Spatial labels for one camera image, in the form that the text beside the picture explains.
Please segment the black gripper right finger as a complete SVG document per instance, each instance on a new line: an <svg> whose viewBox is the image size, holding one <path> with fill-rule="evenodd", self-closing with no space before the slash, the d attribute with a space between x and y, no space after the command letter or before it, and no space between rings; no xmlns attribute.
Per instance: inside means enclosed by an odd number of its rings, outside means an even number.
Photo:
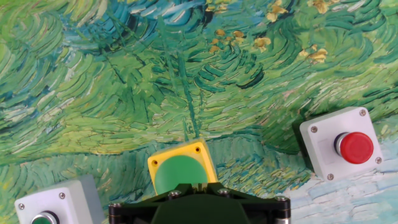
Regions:
<svg viewBox="0 0 398 224"><path fill-rule="evenodd" d="M209 197L199 203L201 216L209 215L215 223L291 223L291 202L286 196L260 198L221 183L198 184L198 194Z"/></svg>

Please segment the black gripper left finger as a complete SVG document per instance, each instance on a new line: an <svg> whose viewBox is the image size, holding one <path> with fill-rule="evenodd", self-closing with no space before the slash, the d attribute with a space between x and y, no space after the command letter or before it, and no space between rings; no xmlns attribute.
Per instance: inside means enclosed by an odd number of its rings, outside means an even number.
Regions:
<svg viewBox="0 0 398 224"><path fill-rule="evenodd" d="M197 193L200 184L178 184L176 188L139 203L111 203L108 207L109 224L133 223L138 216L153 216L164 203Z"/></svg>

